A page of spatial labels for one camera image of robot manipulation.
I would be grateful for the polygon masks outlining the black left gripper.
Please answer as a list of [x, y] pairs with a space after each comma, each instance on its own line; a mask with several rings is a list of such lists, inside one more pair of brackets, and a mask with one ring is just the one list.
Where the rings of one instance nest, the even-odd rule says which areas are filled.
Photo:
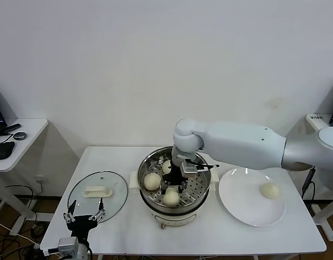
[[72, 237], [88, 238], [89, 231], [97, 227], [97, 221], [100, 221], [106, 214], [103, 198], [99, 201], [97, 213], [91, 215], [75, 216], [74, 211], [77, 200], [68, 207], [68, 211], [63, 214], [64, 220], [67, 222], [67, 228], [71, 232]]

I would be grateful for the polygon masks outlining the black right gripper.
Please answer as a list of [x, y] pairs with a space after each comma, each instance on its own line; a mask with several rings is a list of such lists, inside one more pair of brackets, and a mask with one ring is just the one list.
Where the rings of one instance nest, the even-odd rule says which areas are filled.
[[162, 176], [161, 194], [164, 195], [169, 185], [178, 186], [178, 193], [183, 193], [187, 189], [187, 178], [183, 177], [179, 167], [171, 165], [170, 172]]

